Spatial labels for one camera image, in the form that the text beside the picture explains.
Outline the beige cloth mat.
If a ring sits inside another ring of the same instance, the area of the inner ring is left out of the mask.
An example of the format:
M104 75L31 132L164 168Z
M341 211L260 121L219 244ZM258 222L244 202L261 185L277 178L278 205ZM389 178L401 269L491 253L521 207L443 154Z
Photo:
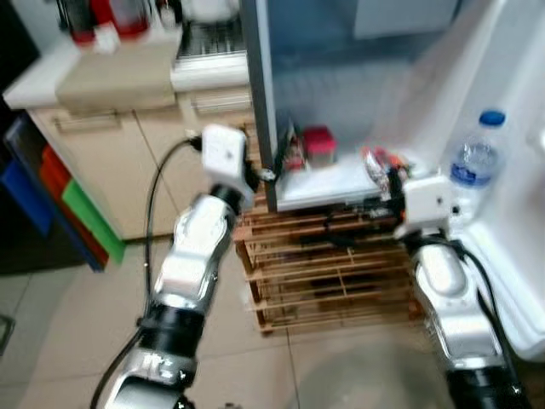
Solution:
M171 72L178 40L121 44L110 52L82 52L59 82L55 97L70 112L133 112L176 103Z

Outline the clear water bottle blue cap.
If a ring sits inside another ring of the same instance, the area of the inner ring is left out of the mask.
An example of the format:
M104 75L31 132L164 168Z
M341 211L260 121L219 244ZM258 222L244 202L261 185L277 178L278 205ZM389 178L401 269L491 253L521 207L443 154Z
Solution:
M501 141L506 122L505 112L484 110L475 124L456 139L448 166L458 210L451 218L452 225L466 225L479 214L485 195L502 168Z

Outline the wooden slat rack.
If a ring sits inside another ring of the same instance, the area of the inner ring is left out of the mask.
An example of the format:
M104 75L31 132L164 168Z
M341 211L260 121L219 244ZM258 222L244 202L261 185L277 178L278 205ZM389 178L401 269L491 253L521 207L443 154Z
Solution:
M331 207L272 211L257 194L233 241L258 331L419 320L411 257L393 237L397 223Z

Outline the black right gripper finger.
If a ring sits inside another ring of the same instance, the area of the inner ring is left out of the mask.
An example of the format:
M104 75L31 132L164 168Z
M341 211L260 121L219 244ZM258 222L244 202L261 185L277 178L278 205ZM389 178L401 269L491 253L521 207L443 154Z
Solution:
M384 194L389 193L390 191L397 192L398 191L398 184L390 184L389 180L385 176L382 176L381 178L373 179L374 183L376 183L376 186L379 188L379 192L376 196L376 198L371 200L371 207L374 208L374 210L378 211L378 213L382 214L388 214L386 213L386 210L384 208Z

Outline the red lid container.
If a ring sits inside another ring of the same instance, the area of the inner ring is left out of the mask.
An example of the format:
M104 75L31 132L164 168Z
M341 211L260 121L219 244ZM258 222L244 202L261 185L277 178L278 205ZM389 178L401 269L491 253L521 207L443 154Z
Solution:
M308 166L324 168L337 161L337 140L327 126L307 126L302 141Z

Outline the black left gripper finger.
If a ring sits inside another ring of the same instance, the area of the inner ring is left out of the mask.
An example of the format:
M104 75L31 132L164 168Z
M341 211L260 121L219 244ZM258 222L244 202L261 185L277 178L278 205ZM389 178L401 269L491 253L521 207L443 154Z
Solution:
M284 141L280 136L258 137L262 149L262 167L258 170L258 178L265 183L275 183L284 171Z

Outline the clear freezer compartment flap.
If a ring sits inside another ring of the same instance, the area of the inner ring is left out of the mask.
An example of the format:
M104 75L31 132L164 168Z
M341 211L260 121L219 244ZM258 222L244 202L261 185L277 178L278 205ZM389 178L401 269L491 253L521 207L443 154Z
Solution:
M359 0L353 37L358 40L446 30L461 0Z

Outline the grey mini fridge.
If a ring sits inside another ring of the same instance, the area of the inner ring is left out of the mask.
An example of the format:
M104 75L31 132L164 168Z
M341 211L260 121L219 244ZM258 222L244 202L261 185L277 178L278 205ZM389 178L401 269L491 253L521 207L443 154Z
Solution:
M266 184L272 210L302 210L377 194L362 147L397 153L429 174L448 161L447 143L467 90L468 24L438 32L358 40L359 0L240 0L250 97L260 137L327 126L337 161L283 171Z

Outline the yellow red snack packet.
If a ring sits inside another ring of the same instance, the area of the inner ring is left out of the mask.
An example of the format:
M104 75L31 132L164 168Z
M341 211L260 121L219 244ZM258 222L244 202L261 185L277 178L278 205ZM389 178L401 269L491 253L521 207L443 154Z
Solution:
M402 184L414 176L414 164L404 161L397 153L385 153L384 174L390 184Z

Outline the steel gas hob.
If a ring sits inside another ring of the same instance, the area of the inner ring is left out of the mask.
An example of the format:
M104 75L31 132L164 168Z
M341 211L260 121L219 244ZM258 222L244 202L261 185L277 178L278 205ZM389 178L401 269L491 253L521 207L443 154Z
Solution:
M176 65L208 58L235 57L246 52L241 17L235 16L227 22L186 22L181 32Z

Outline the white paper tag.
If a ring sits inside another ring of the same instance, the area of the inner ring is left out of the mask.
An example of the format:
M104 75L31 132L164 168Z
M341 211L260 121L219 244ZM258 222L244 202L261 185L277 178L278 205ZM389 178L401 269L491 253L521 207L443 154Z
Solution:
M95 27L95 39L92 50L97 54L113 54L120 46L120 38L116 27L111 22Z

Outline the upright red white snack packet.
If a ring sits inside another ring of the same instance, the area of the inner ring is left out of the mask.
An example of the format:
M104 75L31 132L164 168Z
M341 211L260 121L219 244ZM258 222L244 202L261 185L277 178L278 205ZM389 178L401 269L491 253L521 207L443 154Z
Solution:
M298 171L305 168L304 137L297 126L288 129L287 147L284 153L284 170Z

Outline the beige kitchen counter cabinet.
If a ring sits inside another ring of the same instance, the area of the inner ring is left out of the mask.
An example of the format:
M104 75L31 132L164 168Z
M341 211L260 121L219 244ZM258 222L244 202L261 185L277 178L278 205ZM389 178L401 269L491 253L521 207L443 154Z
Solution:
M107 113L70 112L55 97L59 82L86 51L69 39L59 40L4 90L3 98L8 105L30 113L114 233L134 240L145 232L146 196L158 163L172 144L206 124L254 131L253 108L199 116L191 106L193 98L250 96L248 61L244 54L183 63L171 74L176 96L173 106L116 112L122 120L119 129L61 132L52 122L54 117Z

